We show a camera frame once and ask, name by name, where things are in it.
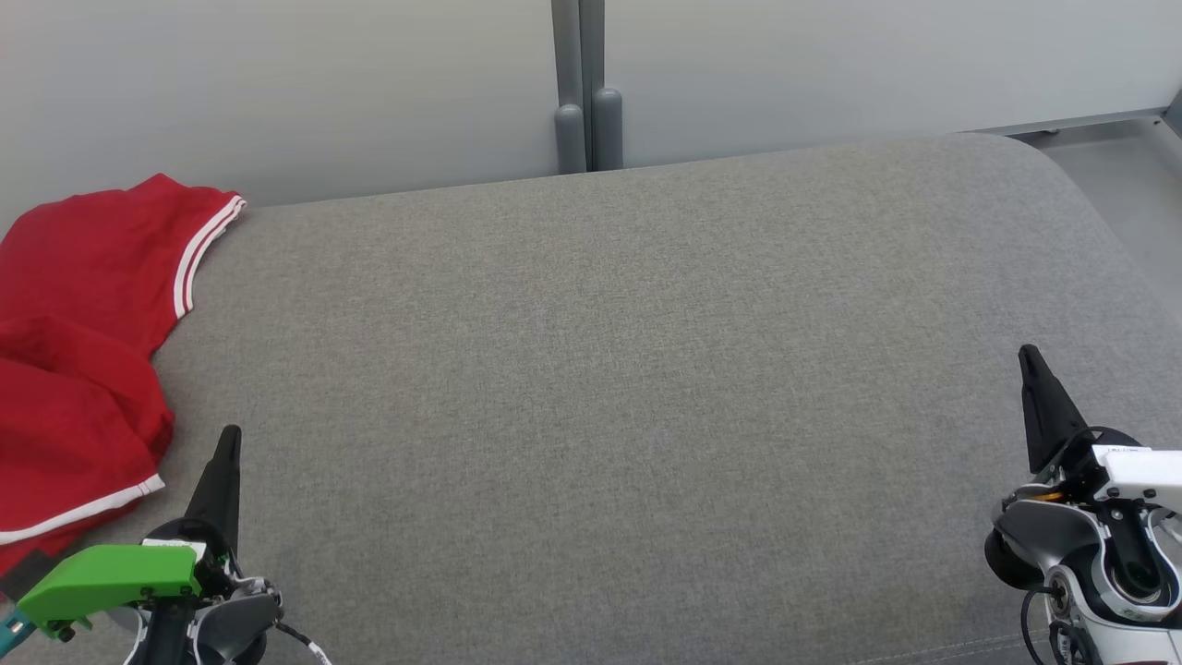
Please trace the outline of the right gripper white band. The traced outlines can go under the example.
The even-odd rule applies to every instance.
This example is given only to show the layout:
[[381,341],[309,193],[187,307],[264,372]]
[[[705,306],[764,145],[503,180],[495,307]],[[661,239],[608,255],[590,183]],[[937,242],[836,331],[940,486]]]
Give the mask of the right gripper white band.
[[1034,480],[1009,500],[1091,506],[1113,500],[1181,508],[1181,454],[1141,446],[1111,428],[1089,428],[1037,345],[1019,348],[1022,426]]

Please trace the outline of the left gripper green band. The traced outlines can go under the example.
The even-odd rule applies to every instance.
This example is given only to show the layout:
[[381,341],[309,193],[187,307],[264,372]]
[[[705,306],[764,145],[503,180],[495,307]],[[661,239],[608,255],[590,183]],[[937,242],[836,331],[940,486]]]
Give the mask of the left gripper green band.
[[239,548],[241,446],[240,426],[221,429],[186,517],[156,527],[137,545],[77,550],[18,599],[18,613],[59,635],[108,609],[227,595]]

